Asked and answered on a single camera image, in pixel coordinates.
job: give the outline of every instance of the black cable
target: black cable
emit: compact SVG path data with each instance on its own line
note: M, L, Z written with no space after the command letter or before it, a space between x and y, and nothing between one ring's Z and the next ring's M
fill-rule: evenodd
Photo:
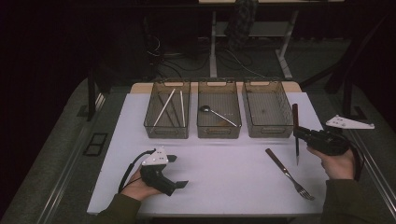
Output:
M155 72L157 72L160 75L160 77L167 77L164 73L162 73L160 70L158 70L158 68L155 69Z
M207 55L207 57L205 57L204 63L203 63L201 66L197 67L197 68L184 68L184 67L182 67L182 66L180 66L180 65L178 65L178 64L176 64L176 63L170 62L169 60L164 60L164 62L165 62L165 63L171 63L171 64L173 64L174 66L180 68L181 70L188 71L188 72L193 72L193 71L198 71L198 70L202 69L202 68L205 66L205 64L207 63L207 61L208 61L208 59L209 59L209 55Z
M227 54L231 55L232 58L228 59L228 58L222 56L221 54L218 54L218 52L223 52L223 51L225 51L225 52L227 52ZM243 66L251 66L253 64L253 60L251 59L251 57L248 54L246 54L244 51L238 51L238 52L241 52L248 59L248 63L242 63L241 60L236 58L236 56L232 52L230 52L228 49L219 49L217 51L216 55L219 55L220 57L223 57L224 60L226 60L226 61L228 61L230 63L235 63L235 64L238 64L238 65L240 65L242 67Z
M257 73L257 72L255 72L255 71L253 71L253 70L250 70L250 69L248 69L232 52L230 52L229 50L225 50L225 51L227 51L231 56L233 56L233 58L238 62L238 64L243 68L243 69L245 69L245 70L247 70L249 73L252 73L252 74L254 74L254 75L256 75L256 76L259 76L259 77L264 77L264 78L267 78L266 76L264 76L264 75L262 75L262 74L259 74L259 73Z
M121 193L122 189L124 188L124 184L125 184L126 179L128 178L128 176L129 176L129 174L131 173L132 169L134 169L134 164L135 164L140 158L142 158L144 155L147 155L147 154L150 154L150 155L151 155L151 154L154 153L155 151L156 151L155 148L154 148L153 150L150 150L150 151L145 151L145 152L141 153L140 155L138 155L138 156L136 157L136 159L134 159L134 161L133 161L131 164L129 164L128 169L126 170L126 172L125 172L125 174L124 174L124 176L122 177L122 180L121 180L121 182L120 182L119 193Z
M272 37L267 37L268 41L266 41L265 43L257 43L257 44L246 44L244 46L244 50L246 49L255 49L258 50L260 48L268 48L268 47L274 47L274 44L276 44L276 47L278 47L279 43L281 43L281 41L279 40L274 40Z
M172 69L172 70L174 70L176 73L177 73L177 75L179 76L179 77L181 77L181 74L176 70L176 68L174 68L174 67L172 67L172 66L170 66L170 65L168 65L168 64L164 64L164 63L159 63L160 65L163 65L163 66L165 66L165 67L168 67L168 68L170 68L170 69Z
M141 179L142 177L139 177L135 180L132 180L131 182L129 182L128 184L126 184L122 189L125 189L126 187L128 187L130 184L133 184L134 182L136 182L137 180Z
M283 71L285 68L290 67L291 64L294 64L295 61L296 61L298 58L300 58L304 53L306 53L309 49L311 49L313 45L314 45L314 42L313 42L313 40L311 40L311 42L309 43L308 47L305 47L297 56L294 56L294 58L292 58L292 59L290 59L290 60L287 60L287 66L282 67L282 71Z
M244 68L241 66L241 64L235 62L234 60L227 59L227 58L225 58L223 55L221 55L221 54L219 54L219 53L216 53L216 58L219 59L219 62L221 62L225 67L227 67L227 68L229 68L229 69L231 69L231 70L235 70L235 71L244 70ZM234 63L234 64L238 64L239 66L238 66L237 68L231 67L230 65L228 65L227 63L225 63L223 60L232 62L232 63Z
M150 49L150 43L148 40L148 49L147 49L147 53L150 54L151 56L154 57L161 57L161 52L160 52L160 47L161 47L161 41L158 37L156 37L155 35L148 35L148 38L151 40L151 38L154 38L157 42L157 45L154 46L155 48Z
M164 53L163 54L163 58L164 59L185 59L187 58L187 56L183 53Z

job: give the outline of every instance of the human hand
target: human hand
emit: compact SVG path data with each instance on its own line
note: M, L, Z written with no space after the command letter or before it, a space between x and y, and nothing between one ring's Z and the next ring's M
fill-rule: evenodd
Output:
M322 160L322 166L330 179L354 179L355 158L352 150L349 149L340 156L328 156L312 147L307 147L308 151L318 156Z
M141 167L139 167L139 169L137 169L137 171L131 176L129 182L122 189L121 194L138 201L143 201L151 195L161 194L159 190L146 185L141 178L140 168Z

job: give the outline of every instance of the sleeve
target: sleeve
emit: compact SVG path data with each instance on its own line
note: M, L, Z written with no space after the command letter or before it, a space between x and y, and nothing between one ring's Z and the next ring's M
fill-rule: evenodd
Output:
M135 223L137 211L141 202L125 196L116 194L107 209L100 212L92 224L131 224Z
M355 180L328 180L321 224L377 223L377 213L366 202Z

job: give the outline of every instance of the white tabletop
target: white tabletop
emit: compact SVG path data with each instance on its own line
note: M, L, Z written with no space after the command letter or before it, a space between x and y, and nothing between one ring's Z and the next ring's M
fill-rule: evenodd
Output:
M318 117L306 93L289 92L287 95L290 104L299 105L300 125L320 130ZM167 154L177 156L175 162L165 167L163 174L174 182L190 182L186 188L176 189L171 197L155 195L144 201L139 210L142 217L295 217L321 213L328 177L320 159L306 150L304 141L300 140L297 166L293 136L287 139L249 138L241 94L239 138L199 139L197 98L196 93L191 95L188 139L149 139L143 126L149 94L127 95L88 213L97 214L106 209L128 165L140 153L161 146ZM268 147L294 178L316 197L314 201L305 200L296 192L265 153Z

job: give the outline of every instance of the clear plastic bin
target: clear plastic bin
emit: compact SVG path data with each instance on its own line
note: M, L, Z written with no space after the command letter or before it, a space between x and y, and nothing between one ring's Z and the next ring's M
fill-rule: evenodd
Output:
M242 90L251 138L289 138L293 116L280 81L245 78Z
M144 126L149 138L189 138L191 82L168 78L153 83Z
M239 137L242 125L233 78L200 78L197 109L199 138Z

